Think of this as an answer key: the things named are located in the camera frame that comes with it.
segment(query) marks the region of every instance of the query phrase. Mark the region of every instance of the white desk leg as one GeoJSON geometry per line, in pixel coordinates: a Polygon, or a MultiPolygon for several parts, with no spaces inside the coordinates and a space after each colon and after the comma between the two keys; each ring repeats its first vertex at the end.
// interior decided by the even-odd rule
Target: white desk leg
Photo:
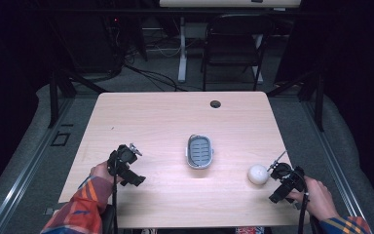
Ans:
{"type": "Polygon", "coordinates": [[[184,18],[180,19],[180,66],[178,67],[178,82],[186,82],[187,52],[184,18]]]}
{"type": "MultiPolygon", "coordinates": [[[[260,46],[260,44],[262,43],[262,35],[257,35],[257,36],[255,36],[256,37],[256,47],[259,47],[260,46]]],[[[252,66],[251,67],[251,69],[253,69],[253,75],[254,75],[254,78],[256,78],[256,74],[257,74],[257,69],[258,69],[259,67],[257,67],[257,66],[252,66]]],[[[260,72],[260,74],[259,74],[259,79],[257,80],[257,84],[258,85],[261,85],[261,84],[263,84],[263,77],[262,77],[262,72],[260,72]]]]}

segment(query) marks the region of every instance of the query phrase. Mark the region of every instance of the plaid sleeve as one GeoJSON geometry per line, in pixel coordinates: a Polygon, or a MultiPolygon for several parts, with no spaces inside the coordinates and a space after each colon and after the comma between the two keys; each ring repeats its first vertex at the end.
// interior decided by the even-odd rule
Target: plaid sleeve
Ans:
{"type": "Polygon", "coordinates": [[[370,234],[368,223],[360,216],[333,217],[319,224],[326,234],[370,234]]]}
{"type": "Polygon", "coordinates": [[[102,233],[100,214],[106,208],[111,191],[112,185],[106,179],[89,176],[41,233],[102,233]]]}

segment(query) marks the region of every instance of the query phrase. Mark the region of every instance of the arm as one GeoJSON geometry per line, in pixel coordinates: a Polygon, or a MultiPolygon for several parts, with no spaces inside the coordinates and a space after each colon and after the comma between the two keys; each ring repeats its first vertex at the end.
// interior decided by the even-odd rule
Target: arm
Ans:
{"type": "MultiPolygon", "coordinates": [[[[369,234],[370,228],[362,217],[340,217],[333,203],[332,194],[322,182],[305,176],[309,188],[309,203],[307,210],[319,220],[321,228],[326,234],[369,234]]],[[[303,193],[290,192],[288,198],[299,203],[303,200],[303,193]]]]}
{"type": "Polygon", "coordinates": [[[71,200],[45,225],[41,233],[101,233],[101,217],[112,193],[113,176],[106,162],[91,169],[71,200]]]}

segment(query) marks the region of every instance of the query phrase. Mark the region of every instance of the white ball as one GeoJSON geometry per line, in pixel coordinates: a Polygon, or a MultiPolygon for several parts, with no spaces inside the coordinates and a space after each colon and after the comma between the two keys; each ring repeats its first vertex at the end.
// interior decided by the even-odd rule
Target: white ball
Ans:
{"type": "Polygon", "coordinates": [[[264,184],[269,178],[269,173],[263,165],[256,164],[251,166],[251,168],[248,170],[247,176],[248,179],[250,179],[250,181],[254,184],[264,184]]]}

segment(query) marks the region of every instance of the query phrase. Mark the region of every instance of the light wood tabletop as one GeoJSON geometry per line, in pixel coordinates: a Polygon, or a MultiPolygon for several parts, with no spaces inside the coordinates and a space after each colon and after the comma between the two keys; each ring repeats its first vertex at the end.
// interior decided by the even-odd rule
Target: light wood tabletop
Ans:
{"type": "MultiPolygon", "coordinates": [[[[102,94],[79,146],[60,202],[67,202],[90,168],[120,144],[143,154],[131,170],[146,179],[118,186],[120,228],[297,225],[299,211],[270,202],[281,185],[247,178],[254,164],[268,168],[285,150],[270,103],[261,92],[102,94]],[[213,100],[220,107],[213,108],[213,100]],[[187,164],[191,135],[214,149],[208,168],[187,164]]],[[[290,163],[287,154],[280,159],[290,163]]]]}
{"type": "Polygon", "coordinates": [[[298,8],[301,0],[160,0],[161,7],[180,8],[298,8]]]}

